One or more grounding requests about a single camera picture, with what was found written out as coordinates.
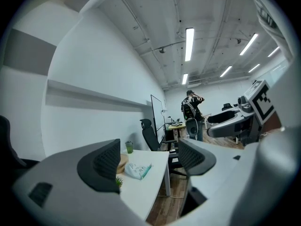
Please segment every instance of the jeans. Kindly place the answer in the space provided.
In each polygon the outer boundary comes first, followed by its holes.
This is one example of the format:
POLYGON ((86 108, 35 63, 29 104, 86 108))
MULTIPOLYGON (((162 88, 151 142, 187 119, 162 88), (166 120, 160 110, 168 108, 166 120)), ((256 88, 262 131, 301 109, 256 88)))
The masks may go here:
POLYGON ((198 124, 198 141, 203 141, 203 123, 202 121, 197 121, 198 124))

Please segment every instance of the green cup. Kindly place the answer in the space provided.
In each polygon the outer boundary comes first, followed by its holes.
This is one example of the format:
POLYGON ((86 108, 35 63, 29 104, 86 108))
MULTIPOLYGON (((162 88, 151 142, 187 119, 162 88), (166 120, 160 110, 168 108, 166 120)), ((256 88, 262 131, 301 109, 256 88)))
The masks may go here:
POLYGON ((127 147, 127 153, 128 154, 133 153, 133 142, 127 141, 126 142, 126 147, 127 147))

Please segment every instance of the ceiling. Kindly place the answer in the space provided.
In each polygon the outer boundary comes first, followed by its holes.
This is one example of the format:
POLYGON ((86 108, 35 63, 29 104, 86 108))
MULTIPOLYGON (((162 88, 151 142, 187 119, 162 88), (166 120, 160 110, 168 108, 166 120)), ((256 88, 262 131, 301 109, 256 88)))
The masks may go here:
POLYGON ((106 0, 99 9, 120 29, 163 90, 246 79, 277 47, 260 26, 253 0, 106 0), (185 29, 195 29, 185 62, 185 29), (254 33, 259 36, 240 56, 254 33), (222 78, 229 66, 232 69, 222 78))

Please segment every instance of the black office chair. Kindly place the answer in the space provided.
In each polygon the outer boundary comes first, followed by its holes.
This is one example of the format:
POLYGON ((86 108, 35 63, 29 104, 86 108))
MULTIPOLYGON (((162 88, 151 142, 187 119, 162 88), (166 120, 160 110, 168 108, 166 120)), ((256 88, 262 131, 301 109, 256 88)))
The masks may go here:
POLYGON ((6 168, 13 173, 14 181, 29 168, 36 165, 39 161, 20 159, 10 143, 10 123, 7 118, 0 115, 0 153, 6 160, 6 168))
MULTIPOLYGON (((160 149, 160 144, 156 138, 153 128, 151 127, 151 121, 149 119, 143 119, 140 121, 143 129, 142 135, 144 137, 144 140, 146 141, 146 144, 149 146, 151 151, 155 151, 155 152, 158 151, 158 149, 160 149)), ((169 158, 168 158, 169 173, 186 176, 186 174, 174 170, 176 168, 183 167, 179 161, 173 162, 173 158, 178 158, 178 157, 179 154, 177 153, 177 150, 174 153, 169 154, 169 158)))
POLYGON ((224 107, 222 108, 222 111, 227 110, 229 108, 233 108, 233 107, 230 105, 230 103, 226 103, 226 104, 224 104, 224 107))

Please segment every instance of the small plant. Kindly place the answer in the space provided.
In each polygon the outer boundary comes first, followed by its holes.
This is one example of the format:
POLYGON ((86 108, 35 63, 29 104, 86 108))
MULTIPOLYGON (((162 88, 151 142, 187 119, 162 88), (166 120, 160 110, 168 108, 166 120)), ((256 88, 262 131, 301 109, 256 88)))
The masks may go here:
POLYGON ((118 187, 121 187, 123 184, 123 180, 121 177, 116 177, 116 184, 118 185, 118 187))

